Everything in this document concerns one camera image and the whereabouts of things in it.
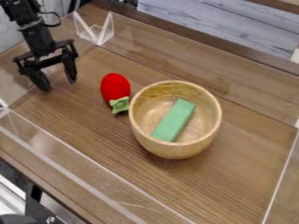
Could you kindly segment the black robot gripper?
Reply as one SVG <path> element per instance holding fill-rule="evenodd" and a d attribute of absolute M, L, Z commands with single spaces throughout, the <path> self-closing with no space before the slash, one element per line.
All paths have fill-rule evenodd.
<path fill-rule="evenodd" d="M 18 32 L 22 34 L 25 43 L 30 49 L 29 52 L 13 58 L 20 74 L 25 74 L 34 86 L 42 92 L 48 92 L 50 90 L 50 83 L 40 69 L 62 63 L 69 83 L 74 83 L 77 79 L 74 59 L 78 57 L 78 54 L 73 45 L 73 40 L 54 41 L 48 25 L 42 20 L 20 26 Z M 57 49 L 61 49 L 61 54 L 58 56 L 40 61 L 40 57 L 48 56 Z"/>

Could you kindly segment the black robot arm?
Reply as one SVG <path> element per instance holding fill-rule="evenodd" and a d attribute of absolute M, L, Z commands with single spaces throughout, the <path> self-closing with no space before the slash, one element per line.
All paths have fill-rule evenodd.
<path fill-rule="evenodd" d="M 25 75 L 36 87 L 48 92 L 50 83 L 42 69 L 61 63 L 69 83 L 73 83 L 77 79 L 74 61 L 78 57 L 73 40 L 56 41 L 49 31 L 49 27 L 61 23 L 44 22 L 44 11 L 37 0 L 0 0 L 0 6 L 9 20 L 17 23 L 17 31 L 29 47 L 29 52 L 13 58 L 20 75 Z"/>

